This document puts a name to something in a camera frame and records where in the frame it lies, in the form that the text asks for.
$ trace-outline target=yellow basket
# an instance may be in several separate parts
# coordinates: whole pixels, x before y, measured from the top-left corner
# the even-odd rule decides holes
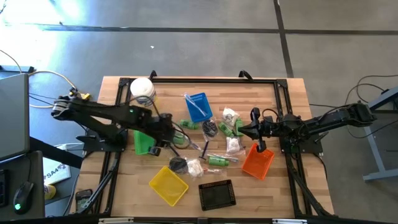
[[[149,186],[170,206],[174,206],[188,190],[188,185],[166,166],[149,182]]]

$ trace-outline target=blue box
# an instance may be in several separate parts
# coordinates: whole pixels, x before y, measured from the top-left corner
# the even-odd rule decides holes
[[[193,106],[187,99],[185,101],[187,102],[187,107],[189,110],[189,115],[191,116],[191,120],[194,123],[200,122],[200,121],[206,121],[210,119],[213,116],[213,113],[211,112],[211,108],[209,105],[209,102],[207,101],[207,97],[205,93],[199,93],[196,95],[192,95],[191,99],[195,104],[202,109],[205,113],[206,116],[203,116],[203,114]]]

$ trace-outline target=wooden table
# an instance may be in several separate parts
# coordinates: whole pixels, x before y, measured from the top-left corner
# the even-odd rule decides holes
[[[103,78],[98,98],[99,103],[114,104],[119,78]],[[303,79],[288,78],[287,81],[294,114],[301,115],[303,119],[310,119],[312,115]],[[221,119],[225,106],[237,111],[244,124],[250,122],[249,114],[255,106],[261,110],[265,108],[276,109],[274,89],[272,85],[267,84],[156,83],[155,89],[158,96],[155,103],[159,111],[161,113],[172,113],[173,120],[177,122],[180,119],[190,119],[185,100],[182,97],[185,92],[190,95],[205,92],[213,116],[217,117],[218,120]],[[204,146],[201,130],[187,130],[186,132],[199,146]],[[254,141],[244,136],[242,142],[246,146],[246,153],[248,153]],[[170,150],[163,149],[159,157],[136,155],[134,152],[134,137],[132,131],[129,131],[128,147],[122,154],[119,166],[112,216],[294,217],[285,157],[280,152],[279,140],[269,138],[266,139],[266,143],[267,148],[275,153],[275,158],[264,180],[258,180],[241,170],[245,158],[245,156],[241,156],[239,164],[230,163],[221,175],[208,174],[199,179],[193,179],[189,175],[180,175],[189,185],[189,189],[176,206],[171,207],[149,187],[148,183],[163,166],[169,164],[169,159],[173,157],[173,154]],[[178,151],[182,156],[188,158],[197,158],[200,154],[199,151],[192,148]],[[226,137],[220,132],[210,142],[208,152],[225,151]],[[103,156],[104,153],[102,152],[94,152],[83,161],[76,192],[96,188],[100,178]],[[333,213],[328,184],[321,162],[312,154],[303,154],[302,157],[308,188],[323,207],[328,212]],[[198,185],[225,179],[232,180],[237,205],[203,212],[200,206]],[[304,211],[302,193],[299,187],[297,188],[300,208]],[[104,190],[102,207],[106,204],[108,191],[109,186]],[[73,202],[71,211],[75,211],[74,206],[75,203]]]

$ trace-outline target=concrete floor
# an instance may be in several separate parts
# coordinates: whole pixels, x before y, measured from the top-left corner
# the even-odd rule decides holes
[[[279,0],[286,29],[397,30],[395,0]],[[29,4],[23,9],[22,4]],[[64,0],[8,1],[0,21],[113,27],[211,27],[277,29],[273,0]],[[279,34],[156,32],[65,32],[29,27],[0,27],[0,46],[23,65],[66,75],[95,98],[105,75],[229,76],[242,69],[254,77],[287,77]],[[311,103],[342,105],[365,75],[398,73],[396,35],[287,35],[294,77],[304,78]],[[0,63],[8,63],[0,55]],[[382,88],[398,78],[370,78]],[[65,94],[67,83],[40,75],[30,91]],[[365,99],[380,92],[361,89]],[[349,102],[358,98],[352,94]],[[313,115],[327,108],[312,107]],[[30,109],[30,135],[49,144],[77,142],[83,130],[52,119],[50,110]],[[397,131],[398,126],[389,127]],[[353,129],[361,136],[362,130]],[[369,144],[345,128],[323,139],[324,160],[335,213],[341,217],[384,222],[398,220],[398,177],[365,184],[362,175],[377,171]],[[398,153],[385,156],[398,168]]]

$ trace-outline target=orange basket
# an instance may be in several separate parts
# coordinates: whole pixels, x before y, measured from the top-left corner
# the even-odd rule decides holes
[[[256,147],[257,143],[254,143],[244,161],[242,170],[257,179],[264,180],[268,168],[274,159],[274,152],[266,149],[264,152],[258,153]]]

